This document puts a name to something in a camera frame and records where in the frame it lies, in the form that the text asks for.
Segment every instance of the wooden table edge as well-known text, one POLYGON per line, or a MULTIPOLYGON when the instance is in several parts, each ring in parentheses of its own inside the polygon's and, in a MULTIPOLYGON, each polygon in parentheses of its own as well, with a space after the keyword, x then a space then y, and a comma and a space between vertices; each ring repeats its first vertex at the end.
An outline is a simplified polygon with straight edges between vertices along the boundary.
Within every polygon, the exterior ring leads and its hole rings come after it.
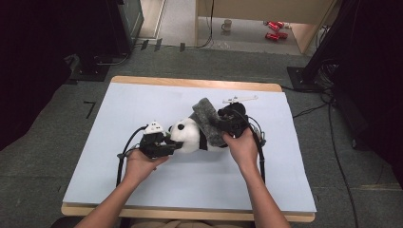
MULTIPOLYGON (((96 205, 80 205, 76 203, 62 204, 62 214, 65 216, 86 216, 96 205)), ((283 212, 288 221, 312 222, 315 213, 311 212, 283 212)), ((144 219, 204 219, 204 220, 254 220, 252 212, 245 211, 219 211, 219 210, 197 210, 197 209, 149 209, 124 207, 119 217, 144 218, 144 219)))
POLYGON ((153 85, 153 86, 211 87, 211 88, 224 88, 224 89, 282 92, 281 86, 278 84, 214 81, 214 80, 200 80, 200 79, 177 79, 177 78, 174 79, 174 78, 155 78, 155 77, 118 75, 112 78, 111 83, 139 84, 139 85, 153 85))

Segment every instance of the stuffed panda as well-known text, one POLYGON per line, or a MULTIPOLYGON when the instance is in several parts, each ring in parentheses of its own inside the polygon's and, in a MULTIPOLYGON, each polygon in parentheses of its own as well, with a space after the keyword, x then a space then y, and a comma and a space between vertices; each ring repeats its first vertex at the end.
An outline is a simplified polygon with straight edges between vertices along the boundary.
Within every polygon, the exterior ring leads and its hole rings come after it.
POLYGON ((204 133, 198 124, 191 118, 178 121, 169 127, 170 140, 174 142, 183 142, 181 149, 175 152, 192 153, 198 149, 220 152, 227 150, 226 144, 222 146, 212 146, 206 139, 204 133))

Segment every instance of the red object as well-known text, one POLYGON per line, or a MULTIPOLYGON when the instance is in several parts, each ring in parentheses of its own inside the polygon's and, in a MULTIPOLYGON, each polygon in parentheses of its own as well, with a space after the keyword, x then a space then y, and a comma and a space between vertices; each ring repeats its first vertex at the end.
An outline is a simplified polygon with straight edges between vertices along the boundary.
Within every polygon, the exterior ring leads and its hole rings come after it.
POLYGON ((274 31, 279 31, 279 26, 276 25, 276 23, 274 23, 274 22, 269 22, 269 23, 267 23, 267 26, 268 26, 270 29, 274 30, 274 31))
POLYGON ((284 23, 283 22, 275 22, 275 24, 280 28, 284 28, 284 23))
POLYGON ((279 36, 277 36, 276 34, 272 34, 272 33, 267 32, 265 38, 268 39, 268 40, 277 41, 279 36))
POLYGON ((287 39, 288 34, 285 32, 277 32, 276 35, 278 36, 278 38, 280 39, 287 39))

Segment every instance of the hand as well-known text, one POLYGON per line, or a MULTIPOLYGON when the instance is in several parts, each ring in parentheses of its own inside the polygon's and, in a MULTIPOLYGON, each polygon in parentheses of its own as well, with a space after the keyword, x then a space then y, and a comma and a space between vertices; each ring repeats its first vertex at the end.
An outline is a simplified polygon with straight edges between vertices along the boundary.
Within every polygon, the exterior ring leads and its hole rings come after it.
POLYGON ((223 132, 222 139, 228 144, 231 155, 240 167, 240 171, 249 168, 258 168, 258 148, 253 138, 252 131, 249 128, 246 128, 237 139, 223 132))
POLYGON ((129 183, 130 186, 136 187, 144 181, 157 166, 166 162, 168 157, 158 159, 149 159, 139 149, 133 150, 126 161, 125 176, 122 182, 129 183))

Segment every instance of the gray carpet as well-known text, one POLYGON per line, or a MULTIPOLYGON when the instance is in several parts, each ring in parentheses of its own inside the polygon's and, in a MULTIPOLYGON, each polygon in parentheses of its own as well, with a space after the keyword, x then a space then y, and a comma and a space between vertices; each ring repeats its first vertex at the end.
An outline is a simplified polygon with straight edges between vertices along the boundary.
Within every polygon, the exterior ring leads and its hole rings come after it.
MULTIPOLYGON (((62 217, 62 199, 115 75, 276 83, 291 86, 286 67, 308 57, 175 47, 136 49, 112 66, 103 83, 62 85, 23 138, 0 152, 0 227, 50 227, 62 217), (86 118, 91 104, 96 102, 86 118)), ((285 90, 294 114, 322 104, 318 94, 285 90)), ((336 148, 352 188, 359 227, 401 227, 403 194, 391 167, 374 152, 351 148, 349 129, 331 108, 336 148)), ((293 227, 355 227, 352 204, 332 148, 328 109, 295 119, 302 158, 317 205, 311 223, 293 227)))

